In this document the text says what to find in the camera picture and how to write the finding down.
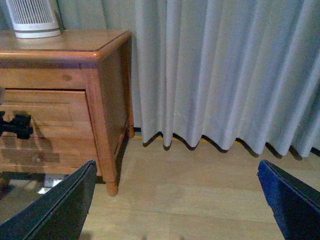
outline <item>black object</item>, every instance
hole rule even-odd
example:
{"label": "black object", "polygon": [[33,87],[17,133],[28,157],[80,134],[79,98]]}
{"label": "black object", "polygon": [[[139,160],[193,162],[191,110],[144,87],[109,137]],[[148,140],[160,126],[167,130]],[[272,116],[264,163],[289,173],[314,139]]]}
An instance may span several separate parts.
{"label": "black object", "polygon": [[320,240],[320,192],[267,160],[258,177],[284,238]]}
{"label": "black object", "polygon": [[18,139],[29,139],[34,133],[33,127],[30,126],[31,116],[16,114],[11,121],[5,121],[5,113],[0,111],[0,136],[3,132],[12,132]]}
{"label": "black object", "polygon": [[89,160],[25,210],[0,225],[1,240],[77,240],[96,184]]}

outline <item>black clip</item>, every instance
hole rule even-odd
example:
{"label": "black clip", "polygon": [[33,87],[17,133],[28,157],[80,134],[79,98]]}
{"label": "black clip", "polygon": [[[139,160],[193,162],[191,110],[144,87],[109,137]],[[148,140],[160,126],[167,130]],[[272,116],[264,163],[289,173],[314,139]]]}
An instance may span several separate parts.
{"label": "black clip", "polygon": [[3,132],[15,133],[18,139],[29,139],[34,133],[30,126],[31,115],[16,114],[11,121],[5,121],[5,111],[0,111],[0,136]]}

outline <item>curtain fold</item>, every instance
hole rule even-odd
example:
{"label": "curtain fold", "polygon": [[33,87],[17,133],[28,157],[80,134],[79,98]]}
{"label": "curtain fold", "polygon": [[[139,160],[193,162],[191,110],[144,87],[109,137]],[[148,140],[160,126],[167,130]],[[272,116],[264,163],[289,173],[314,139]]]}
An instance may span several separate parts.
{"label": "curtain fold", "polygon": [[129,29],[134,126],[147,142],[320,147],[319,0],[58,0],[67,29]]}

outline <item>wooden drawer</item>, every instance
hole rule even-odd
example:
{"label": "wooden drawer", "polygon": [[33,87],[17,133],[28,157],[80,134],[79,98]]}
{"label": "wooden drawer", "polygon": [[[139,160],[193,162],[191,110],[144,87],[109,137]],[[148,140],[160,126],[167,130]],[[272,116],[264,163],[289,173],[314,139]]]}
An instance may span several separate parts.
{"label": "wooden drawer", "polygon": [[0,171],[70,174],[89,159],[98,159],[93,140],[0,138]]}
{"label": "wooden drawer", "polygon": [[94,139],[84,91],[7,90],[0,111],[6,112],[5,121],[14,114],[31,115],[32,138]]}

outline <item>nightstand top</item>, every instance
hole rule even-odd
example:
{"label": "nightstand top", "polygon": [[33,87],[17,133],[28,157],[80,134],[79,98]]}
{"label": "nightstand top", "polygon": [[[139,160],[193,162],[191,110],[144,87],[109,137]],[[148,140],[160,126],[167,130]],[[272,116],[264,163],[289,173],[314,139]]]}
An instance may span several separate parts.
{"label": "nightstand top", "polygon": [[126,30],[65,30],[44,38],[0,31],[0,61],[95,62],[131,36]]}

